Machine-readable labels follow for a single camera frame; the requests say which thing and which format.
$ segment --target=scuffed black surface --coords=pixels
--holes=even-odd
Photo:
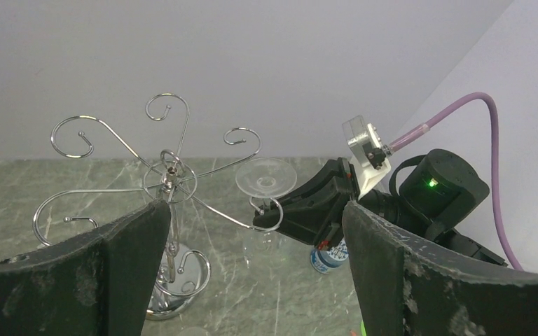
[[[139,335],[169,224],[152,202],[0,263],[0,335]]]
[[[343,231],[368,335],[538,335],[538,274],[467,258],[356,202]]]

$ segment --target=blue and white container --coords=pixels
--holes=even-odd
[[[337,246],[326,251],[313,249],[310,252],[310,263],[318,272],[327,274],[331,270],[343,265],[349,255],[347,254],[347,245],[345,240],[341,239]]]

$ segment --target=metal glass holder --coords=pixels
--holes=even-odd
[[[253,230],[257,232],[272,232],[275,231],[281,224],[284,212],[281,204],[277,201],[277,198],[287,194],[292,190],[296,184],[296,172],[294,169],[284,161],[276,159],[255,159],[251,160],[255,155],[261,151],[261,137],[252,129],[246,127],[234,127],[228,130],[223,135],[223,142],[230,146],[243,144],[246,139],[240,139],[237,141],[228,140],[228,136],[236,131],[248,132],[256,137],[258,146],[256,150],[250,155],[240,158],[234,162],[226,164],[222,167],[206,171],[202,174],[196,174],[191,167],[188,166],[180,158],[180,152],[184,142],[184,136],[188,126],[188,117],[190,110],[186,100],[174,93],[162,93],[157,94],[147,101],[145,106],[146,115],[153,121],[162,121],[166,119],[171,105],[167,105],[164,114],[161,117],[153,116],[150,111],[150,105],[153,101],[161,97],[174,97],[178,99],[186,107],[186,117],[182,134],[180,137],[177,151],[174,152],[170,149],[162,149],[160,152],[160,160],[154,164],[150,164],[144,158],[142,158],[135,150],[133,150],[106,122],[90,115],[76,115],[56,124],[50,135],[50,143],[55,151],[66,158],[81,159],[91,155],[94,151],[94,146],[87,138],[83,131],[78,133],[78,136],[88,145],[88,150],[83,154],[74,155],[64,152],[59,148],[56,142],[57,133],[61,126],[71,122],[73,120],[93,120],[103,125],[120,143],[141,163],[143,163],[148,169],[144,173],[142,178],[142,184],[140,188],[125,188],[125,189],[81,189],[81,190],[65,190],[54,194],[46,199],[36,209],[34,217],[32,219],[32,229],[36,238],[44,245],[51,246],[52,244],[47,240],[46,236],[40,231],[39,218],[44,208],[52,201],[65,195],[72,195],[77,193],[142,193],[145,192],[151,199],[165,200],[172,212],[172,219],[170,223],[170,233],[166,242],[163,258],[160,261],[160,268],[158,270],[158,277],[153,284],[153,292],[149,302],[149,308],[147,309],[147,319],[151,320],[165,320],[170,319],[180,314],[185,308],[187,308],[193,301],[193,299],[201,293],[209,283],[212,275],[212,267],[209,259],[198,250],[189,248],[185,243],[180,240],[180,227],[176,221],[176,207],[175,205],[184,202],[189,199],[193,199],[195,202],[203,206],[204,208],[224,217],[226,220],[239,225],[242,228]],[[244,164],[236,173],[236,182],[238,187],[248,196],[249,204],[262,215],[263,210],[254,204],[254,199],[271,200],[275,203],[275,206],[280,211],[280,219],[278,222],[269,228],[256,227],[254,225],[248,225],[242,223],[229,215],[211,207],[207,203],[195,196],[195,192],[198,187],[198,180],[205,176],[210,176],[213,173],[219,172],[226,168],[241,164]],[[148,175],[154,172],[160,176],[160,183],[155,185],[147,185],[146,179]],[[186,183],[192,181],[193,187],[189,188]],[[181,193],[183,197],[175,197],[176,194]],[[67,216],[63,220],[65,223],[72,221],[89,221],[94,228],[98,227],[98,222],[91,217],[86,216]]]

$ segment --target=round metal base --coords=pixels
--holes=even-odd
[[[178,255],[174,258],[174,264],[178,267],[182,256],[190,251],[189,247],[184,244],[180,244]],[[168,269],[168,263],[166,255],[162,256],[161,265],[164,270]],[[173,283],[164,281],[161,277],[158,277],[158,282],[167,290],[175,293],[189,293],[194,291],[198,286],[201,286],[203,280],[203,266],[198,258],[189,257],[186,259],[184,265],[184,273],[176,273],[176,280]],[[175,298],[160,292],[157,288],[153,288],[151,299],[147,307],[147,314],[145,318],[152,321],[160,321],[171,319],[178,316],[187,307],[191,305],[196,295],[188,298]]]

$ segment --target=black strap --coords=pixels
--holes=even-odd
[[[422,160],[426,157],[426,155],[418,155],[415,157],[412,157],[411,159],[407,159],[403,161],[396,169],[393,171],[393,175],[391,175],[391,179],[389,180],[389,193],[395,197],[399,197],[399,193],[397,192],[397,173],[403,168],[407,167],[413,167],[417,166],[422,162]]]

